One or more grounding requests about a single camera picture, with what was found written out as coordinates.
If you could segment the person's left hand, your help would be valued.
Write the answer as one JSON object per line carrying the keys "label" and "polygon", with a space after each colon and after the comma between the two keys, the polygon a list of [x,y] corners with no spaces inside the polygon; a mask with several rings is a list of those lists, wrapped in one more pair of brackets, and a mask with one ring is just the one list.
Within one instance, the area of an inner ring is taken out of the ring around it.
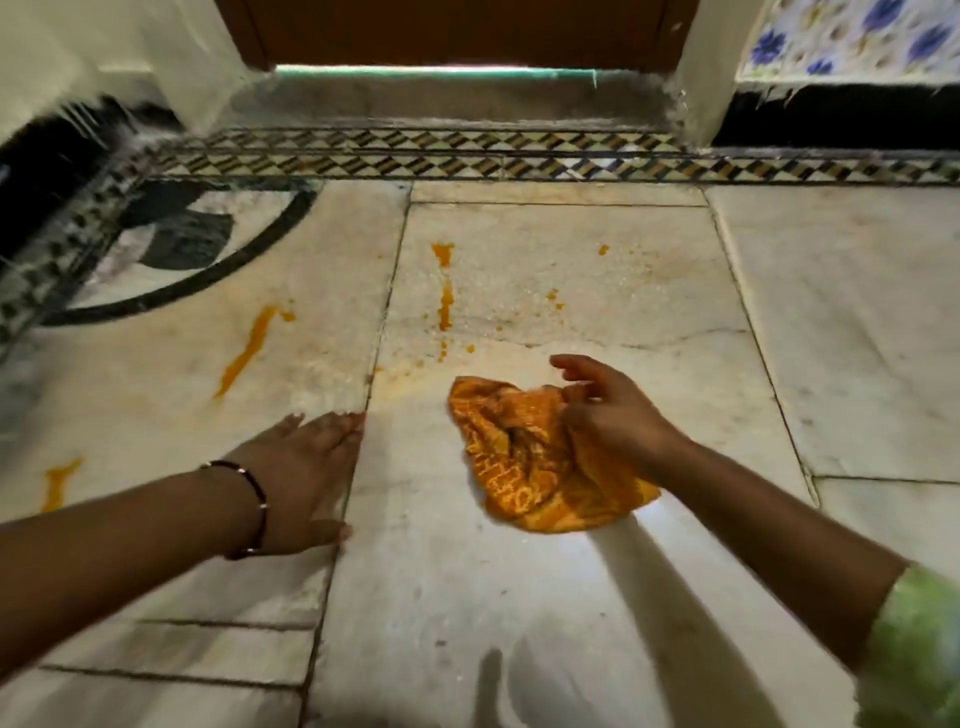
{"label": "person's left hand", "polygon": [[257,503],[252,535],[232,557],[305,552],[310,520],[344,522],[337,507],[353,481],[365,425],[365,412],[289,414],[212,461],[239,476]]}

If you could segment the person's right hand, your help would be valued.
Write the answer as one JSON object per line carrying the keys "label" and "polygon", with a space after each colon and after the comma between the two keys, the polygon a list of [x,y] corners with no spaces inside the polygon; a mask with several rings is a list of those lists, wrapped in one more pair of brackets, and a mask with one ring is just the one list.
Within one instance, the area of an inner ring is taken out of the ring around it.
{"label": "person's right hand", "polygon": [[624,372],[582,354],[553,354],[549,363],[568,382],[560,412],[566,427],[589,436],[634,475],[666,488],[670,458],[689,439]]}

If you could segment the orange printed cloth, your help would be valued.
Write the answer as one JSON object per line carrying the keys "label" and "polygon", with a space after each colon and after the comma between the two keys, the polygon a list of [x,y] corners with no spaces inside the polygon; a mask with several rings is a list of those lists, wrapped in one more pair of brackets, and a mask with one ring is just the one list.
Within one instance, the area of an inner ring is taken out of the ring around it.
{"label": "orange printed cloth", "polygon": [[447,405],[489,516],[529,533],[605,528],[661,497],[629,464],[562,417],[561,388],[456,377]]}

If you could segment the person's left forearm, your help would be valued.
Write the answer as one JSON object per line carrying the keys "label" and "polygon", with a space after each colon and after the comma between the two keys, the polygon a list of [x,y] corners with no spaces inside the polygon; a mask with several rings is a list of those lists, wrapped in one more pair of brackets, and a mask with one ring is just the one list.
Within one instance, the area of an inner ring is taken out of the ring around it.
{"label": "person's left forearm", "polygon": [[258,504],[203,467],[0,523],[0,685],[76,634],[253,536]]}

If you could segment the person's right forearm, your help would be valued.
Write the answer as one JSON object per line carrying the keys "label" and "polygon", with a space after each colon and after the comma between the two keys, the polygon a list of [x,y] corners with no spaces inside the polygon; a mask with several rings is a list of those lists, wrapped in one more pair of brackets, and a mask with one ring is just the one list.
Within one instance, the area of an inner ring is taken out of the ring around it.
{"label": "person's right forearm", "polygon": [[906,558],[685,436],[666,440],[649,468],[825,650],[859,671]]}

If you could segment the orange liquid spill streak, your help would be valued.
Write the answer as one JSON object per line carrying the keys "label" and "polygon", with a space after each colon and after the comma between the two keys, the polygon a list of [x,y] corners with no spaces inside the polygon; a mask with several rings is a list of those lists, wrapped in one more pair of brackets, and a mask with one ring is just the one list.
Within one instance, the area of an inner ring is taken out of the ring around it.
{"label": "orange liquid spill streak", "polygon": [[450,352],[450,331],[453,326],[452,307],[455,303],[453,280],[451,277],[452,259],[455,245],[451,242],[435,242],[431,250],[438,263],[440,278],[440,296],[437,309],[438,331],[438,363],[443,363]]}

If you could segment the long orange liquid spill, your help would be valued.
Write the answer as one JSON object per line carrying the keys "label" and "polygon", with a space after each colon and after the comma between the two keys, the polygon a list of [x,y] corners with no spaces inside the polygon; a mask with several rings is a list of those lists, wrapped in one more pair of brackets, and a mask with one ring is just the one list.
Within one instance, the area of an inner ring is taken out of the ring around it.
{"label": "long orange liquid spill", "polygon": [[237,379],[262,350],[272,322],[277,318],[290,323],[297,320],[297,314],[292,308],[277,304],[267,304],[259,310],[248,329],[244,345],[222,370],[217,390],[212,397],[214,401],[222,400],[230,392]]}

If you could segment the brown wooden door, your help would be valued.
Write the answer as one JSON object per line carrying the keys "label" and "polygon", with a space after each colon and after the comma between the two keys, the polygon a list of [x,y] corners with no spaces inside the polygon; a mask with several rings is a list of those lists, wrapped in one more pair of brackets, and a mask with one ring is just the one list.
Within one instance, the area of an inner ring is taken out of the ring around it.
{"label": "brown wooden door", "polygon": [[700,0],[213,0],[248,67],[669,72]]}

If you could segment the white blue floral sheet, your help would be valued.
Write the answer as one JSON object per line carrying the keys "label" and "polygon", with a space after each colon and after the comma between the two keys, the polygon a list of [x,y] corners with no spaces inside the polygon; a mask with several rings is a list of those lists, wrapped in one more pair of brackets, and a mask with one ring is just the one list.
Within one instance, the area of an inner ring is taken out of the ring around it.
{"label": "white blue floral sheet", "polygon": [[960,84],[960,0],[768,0],[736,79]]}

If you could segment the green patterned sleeve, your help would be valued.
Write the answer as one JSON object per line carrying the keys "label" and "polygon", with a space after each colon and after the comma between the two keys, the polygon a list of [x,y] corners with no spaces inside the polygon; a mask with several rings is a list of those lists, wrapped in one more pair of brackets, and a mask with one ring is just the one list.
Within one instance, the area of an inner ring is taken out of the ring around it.
{"label": "green patterned sleeve", "polygon": [[960,728],[960,587],[911,564],[871,626],[856,728]]}

